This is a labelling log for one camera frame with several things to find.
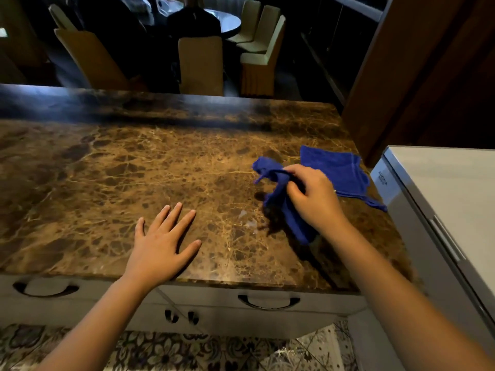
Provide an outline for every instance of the white appliance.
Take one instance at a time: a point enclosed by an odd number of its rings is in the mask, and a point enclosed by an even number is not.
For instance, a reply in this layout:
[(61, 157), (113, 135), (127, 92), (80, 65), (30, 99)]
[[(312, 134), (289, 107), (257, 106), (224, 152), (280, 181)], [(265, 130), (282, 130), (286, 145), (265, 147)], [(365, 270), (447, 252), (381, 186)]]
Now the white appliance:
[(371, 176), (430, 301), (495, 357), (495, 150), (391, 146)]

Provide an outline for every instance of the person's left hand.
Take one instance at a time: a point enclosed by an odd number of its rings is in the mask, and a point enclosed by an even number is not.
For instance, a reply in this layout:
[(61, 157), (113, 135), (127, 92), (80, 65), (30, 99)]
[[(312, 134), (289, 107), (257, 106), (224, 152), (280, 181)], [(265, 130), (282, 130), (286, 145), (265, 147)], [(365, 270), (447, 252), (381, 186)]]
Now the person's left hand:
[(192, 210), (174, 226), (181, 210), (181, 203), (177, 203), (170, 214), (170, 206), (165, 206), (146, 235), (145, 219), (141, 217), (136, 224), (134, 249), (123, 277), (138, 283), (146, 293), (175, 276), (201, 247), (198, 239), (180, 254), (176, 253), (179, 238), (196, 215), (196, 211)]

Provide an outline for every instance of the black curved handle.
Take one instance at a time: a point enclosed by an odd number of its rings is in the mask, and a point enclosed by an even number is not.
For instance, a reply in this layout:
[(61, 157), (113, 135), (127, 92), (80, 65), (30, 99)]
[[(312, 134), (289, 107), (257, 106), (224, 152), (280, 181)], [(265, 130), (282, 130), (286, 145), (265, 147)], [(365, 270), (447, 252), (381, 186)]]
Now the black curved handle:
[(31, 294), (26, 294), (24, 292), (26, 290), (26, 287), (28, 286), (28, 284), (26, 284), (25, 282), (15, 282), (14, 284), (12, 284), (12, 286), (17, 292), (19, 292), (25, 296), (33, 297), (33, 298), (58, 298), (58, 297), (63, 297), (65, 295), (75, 293), (79, 290), (78, 286), (69, 285), (65, 288), (64, 291), (61, 291), (60, 293), (56, 293), (56, 294), (52, 294), (52, 295), (31, 295)]
[(172, 317), (172, 311), (171, 310), (165, 310), (165, 319), (169, 323), (175, 324), (179, 320), (179, 317), (176, 314), (174, 314), (174, 316)]
[(268, 307), (260, 307), (260, 306), (257, 306), (257, 305), (253, 305), (249, 299), (248, 299), (248, 296), (247, 295), (242, 295), (242, 294), (239, 294), (237, 296), (237, 298), (242, 302), (244, 303), (244, 305), (246, 306), (249, 306), (253, 309), (258, 309), (258, 310), (264, 310), (264, 311), (277, 311), (277, 310), (286, 310), (286, 309), (289, 309), (291, 307), (294, 307), (295, 305), (297, 305), (301, 299), (300, 298), (291, 298), (291, 301), (290, 303), (287, 305), (287, 306), (284, 306), (284, 307), (276, 307), (276, 308), (268, 308)]
[(194, 313), (194, 311), (189, 311), (187, 316), (189, 319), (189, 323), (191, 323), (192, 325), (196, 325), (200, 321), (200, 318), (197, 317), (197, 315)]

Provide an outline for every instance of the hand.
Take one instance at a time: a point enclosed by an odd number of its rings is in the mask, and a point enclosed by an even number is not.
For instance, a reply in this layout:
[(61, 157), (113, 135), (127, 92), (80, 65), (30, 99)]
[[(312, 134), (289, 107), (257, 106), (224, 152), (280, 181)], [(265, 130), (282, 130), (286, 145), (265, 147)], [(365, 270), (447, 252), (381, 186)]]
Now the hand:
[(322, 171), (300, 164), (290, 165), (285, 170), (304, 183), (306, 194), (301, 193), (294, 182), (288, 183), (287, 194), (301, 217), (321, 235), (349, 223), (331, 181)]
[(145, 219), (141, 217), (136, 224), (134, 249), (123, 277), (139, 284), (146, 293), (175, 276), (201, 247), (198, 239), (180, 254), (176, 253), (179, 238), (196, 215), (196, 211), (192, 210), (175, 225), (181, 210), (182, 204), (177, 203), (169, 214), (170, 206), (166, 205), (155, 217), (146, 235)]

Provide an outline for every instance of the folded blue cloth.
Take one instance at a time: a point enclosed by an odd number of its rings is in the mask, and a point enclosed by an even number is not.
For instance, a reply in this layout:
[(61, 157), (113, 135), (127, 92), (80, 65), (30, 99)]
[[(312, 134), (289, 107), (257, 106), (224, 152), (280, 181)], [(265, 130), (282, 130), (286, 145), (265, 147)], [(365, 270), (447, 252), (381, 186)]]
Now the folded blue cloth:
[[(337, 195), (361, 199), (370, 207), (387, 211), (386, 206), (366, 196), (366, 188), (370, 183), (367, 174), (359, 166), (361, 157), (352, 153), (329, 152), (306, 146), (301, 147), (300, 157), (302, 165), (319, 169), (325, 173), (332, 181)], [(286, 191), (288, 182), (294, 181), (304, 193), (305, 189), (302, 182), (285, 171), (281, 164), (268, 157), (259, 157), (253, 163), (252, 168), (260, 174), (255, 183), (260, 182), (263, 178), (277, 183), (274, 192), (266, 195), (263, 205), (281, 208), (288, 226), (301, 245), (313, 242), (318, 234), (317, 231), (300, 217)]]

